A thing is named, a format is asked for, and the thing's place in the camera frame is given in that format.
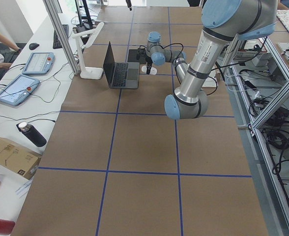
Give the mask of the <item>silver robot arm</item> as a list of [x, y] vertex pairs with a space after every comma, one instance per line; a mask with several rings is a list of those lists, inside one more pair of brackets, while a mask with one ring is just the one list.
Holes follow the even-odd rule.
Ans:
[[202, 90], [223, 47], [233, 41], [258, 39], [275, 30], [276, 0], [208, 0], [202, 10], [202, 24], [198, 48], [187, 64], [181, 51], [166, 50], [160, 44], [161, 35], [148, 35], [146, 55], [151, 63], [161, 66], [173, 64], [181, 85], [166, 96], [166, 115], [174, 120], [198, 118], [208, 108], [206, 93]]

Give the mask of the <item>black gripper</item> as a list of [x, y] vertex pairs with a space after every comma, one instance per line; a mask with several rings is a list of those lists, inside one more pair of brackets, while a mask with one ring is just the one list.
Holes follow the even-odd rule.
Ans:
[[[131, 0], [125, 0], [127, 7], [130, 11], [132, 11], [132, 3]], [[146, 61], [146, 74], [150, 74], [151, 68], [152, 68], [152, 59], [149, 56], [145, 56], [145, 61]]]

